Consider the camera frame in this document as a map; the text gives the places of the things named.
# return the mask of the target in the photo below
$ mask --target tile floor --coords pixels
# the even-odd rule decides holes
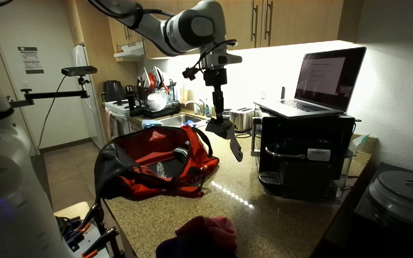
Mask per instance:
[[[59,211],[81,201],[91,206],[95,200],[94,166],[99,149],[93,142],[87,142],[44,154],[47,178],[52,196],[52,209]],[[117,226],[106,206],[107,228]],[[128,242],[118,236],[118,244],[128,257],[132,257]]]

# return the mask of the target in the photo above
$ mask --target black kettle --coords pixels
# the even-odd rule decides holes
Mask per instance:
[[[106,81],[103,85],[103,92],[101,93],[101,100],[105,102],[121,101],[125,99],[125,93],[120,81]]]

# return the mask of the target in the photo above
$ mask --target dish rack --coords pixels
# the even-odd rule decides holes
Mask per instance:
[[[148,105],[148,95],[151,93],[155,93],[158,90],[164,90],[165,88],[145,88],[142,86],[137,86],[137,94],[138,94],[138,101],[141,107],[141,114],[145,118],[149,119],[156,119],[162,116],[171,116],[181,112],[181,103],[177,100],[176,93],[175,93],[175,86],[172,80],[170,80],[170,85],[166,86],[168,93],[167,93],[167,105],[165,108],[159,111],[151,111]]]

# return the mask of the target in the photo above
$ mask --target dark red cloth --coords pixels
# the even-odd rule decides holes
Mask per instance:
[[[218,216],[215,218],[207,218],[203,216],[195,217],[178,230],[175,231],[177,236],[189,235],[196,232],[200,232],[203,229],[208,230],[213,236],[214,242],[223,247],[235,250],[237,248],[236,243],[236,229],[231,220],[227,217]]]

